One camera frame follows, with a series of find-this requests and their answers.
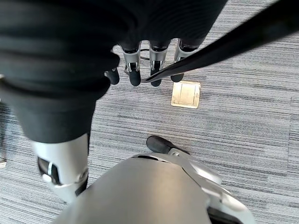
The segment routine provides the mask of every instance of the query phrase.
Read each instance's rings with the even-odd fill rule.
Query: gray fabric
[[[229,0],[203,46],[271,0]],[[174,57],[171,43],[166,66]],[[172,82],[133,87],[122,72],[98,101],[89,168],[92,183],[118,162],[148,152],[160,135],[188,150],[223,177],[223,185],[253,212],[258,224],[295,224],[299,218],[299,35],[233,59],[188,72],[201,82],[199,109],[170,105]],[[142,61],[143,76],[150,73]],[[13,113],[0,106],[0,224],[50,223],[65,207],[41,180],[36,158]]]

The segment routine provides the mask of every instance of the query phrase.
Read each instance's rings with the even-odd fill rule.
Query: robotic finger
[[[179,39],[176,47],[176,53],[174,55],[174,63],[194,54],[203,41],[204,38]],[[171,80],[175,83],[178,83],[183,79],[183,77],[184,74],[181,73],[181,74],[171,76]]]
[[[155,74],[163,68],[169,44],[170,40],[149,42],[150,75]],[[161,80],[157,80],[151,82],[151,85],[159,86],[160,83]]]
[[[129,72],[130,82],[133,86],[139,86],[140,76],[140,45],[138,43],[122,42],[121,48],[126,62],[126,68]]]

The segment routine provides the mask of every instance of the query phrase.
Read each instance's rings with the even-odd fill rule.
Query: black strap
[[[280,0],[197,53],[142,79],[142,83],[223,61],[298,30],[298,0]]]

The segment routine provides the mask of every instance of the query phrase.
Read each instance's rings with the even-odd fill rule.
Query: gray carpet
[[[229,0],[207,36],[211,43],[266,7],[271,0]],[[166,65],[174,55],[171,44]],[[89,156],[90,180],[120,161],[148,152],[151,134],[200,158],[253,212],[258,224],[299,219],[299,35],[200,70],[199,108],[172,107],[172,83],[133,87],[120,83],[98,101]],[[150,73],[142,61],[143,76]],[[6,106],[0,106],[0,223],[50,223],[65,207],[39,177],[28,139]]]

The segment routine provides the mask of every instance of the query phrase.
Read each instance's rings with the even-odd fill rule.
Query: black fabric sleeve
[[[0,0],[0,98],[27,137],[88,133],[125,40],[204,38],[226,0]]]

